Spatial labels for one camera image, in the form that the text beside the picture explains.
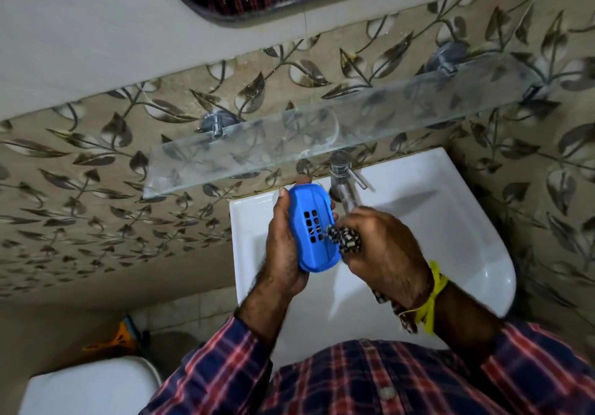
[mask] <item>shirt button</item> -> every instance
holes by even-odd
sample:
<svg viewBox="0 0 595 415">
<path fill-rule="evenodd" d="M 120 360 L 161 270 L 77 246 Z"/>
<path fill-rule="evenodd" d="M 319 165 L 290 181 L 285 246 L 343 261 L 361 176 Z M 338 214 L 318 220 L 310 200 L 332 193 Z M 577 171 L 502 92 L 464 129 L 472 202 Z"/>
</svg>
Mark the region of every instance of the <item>shirt button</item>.
<svg viewBox="0 0 595 415">
<path fill-rule="evenodd" d="M 380 392 L 378 392 L 378 395 L 380 396 L 380 399 L 383 401 L 391 400 L 395 396 L 394 388 L 393 387 L 383 387 L 380 389 Z"/>
</svg>

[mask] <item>faucet handle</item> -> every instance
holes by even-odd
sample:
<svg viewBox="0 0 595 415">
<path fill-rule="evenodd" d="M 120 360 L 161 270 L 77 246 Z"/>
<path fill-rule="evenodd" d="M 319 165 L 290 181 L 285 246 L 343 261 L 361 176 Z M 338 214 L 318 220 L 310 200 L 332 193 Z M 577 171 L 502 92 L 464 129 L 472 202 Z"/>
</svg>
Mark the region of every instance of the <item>faucet handle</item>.
<svg viewBox="0 0 595 415">
<path fill-rule="evenodd" d="M 359 185 L 362 190 L 367 190 L 368 185 L 364 182 L 359 175 L 355 173 L 355 171 L 351 168 L 347 168 L 347 173 L 351 176 L 353 180 Z"/>
</svg>

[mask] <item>person's left hand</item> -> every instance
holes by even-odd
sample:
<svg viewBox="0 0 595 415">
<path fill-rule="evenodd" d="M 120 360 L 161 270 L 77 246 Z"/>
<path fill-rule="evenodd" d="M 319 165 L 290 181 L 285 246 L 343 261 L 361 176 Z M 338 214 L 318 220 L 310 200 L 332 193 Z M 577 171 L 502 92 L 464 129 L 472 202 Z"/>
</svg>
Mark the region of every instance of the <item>person's left hand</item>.
<svg viewBox="0 0 595 415">
<path fill-rule="evenodd" d="M 296 185 L 311 182 L 308 176 L 301 175 L 296 179 Z M 267 254 L 259 279 L 271 284 L 281 295 L 292 298 L 306 288 L 309 273 L 299 267 L 298 248 L 289 225 L 290 205 L 289 193 L 280 188 L 268 225 Z"/>
</svg>

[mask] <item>person's right hand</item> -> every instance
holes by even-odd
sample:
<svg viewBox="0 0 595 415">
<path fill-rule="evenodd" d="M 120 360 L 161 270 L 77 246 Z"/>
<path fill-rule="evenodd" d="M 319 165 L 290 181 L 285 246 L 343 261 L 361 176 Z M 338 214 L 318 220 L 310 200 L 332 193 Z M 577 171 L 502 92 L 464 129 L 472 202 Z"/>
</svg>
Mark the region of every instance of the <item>person's right hand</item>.
<svg viewBox="0 0 595 415">
<path fill-rule="evenodd" d="M 407 310 L 427 301 L 434 280 L 420 245 L 405 224 L 388 213 L 357 207 L 337 226 L 359 232 L 361 252 L 345 254 L 343 261 L 372 290 L 382 292 Z"/>
</svg>

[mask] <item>shirt sleeve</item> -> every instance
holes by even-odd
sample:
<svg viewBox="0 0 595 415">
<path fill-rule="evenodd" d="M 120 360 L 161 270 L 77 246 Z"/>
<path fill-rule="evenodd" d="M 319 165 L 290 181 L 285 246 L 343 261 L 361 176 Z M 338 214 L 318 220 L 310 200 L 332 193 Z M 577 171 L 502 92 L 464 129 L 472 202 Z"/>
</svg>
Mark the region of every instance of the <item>shirt sleeve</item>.
<svg viewBox="0 0 595 415">
<path fill-rule="evenodd" d="M 246 414 L 270 367 L 265 346 L 233 317 L 182 359 L 140 415 Z"/>
<path fill-rule="evenodd" d="M 516 413 L 595 413 L 593 368 L 537 325 L 507 323 L 481 368 Z"/>
</svg>

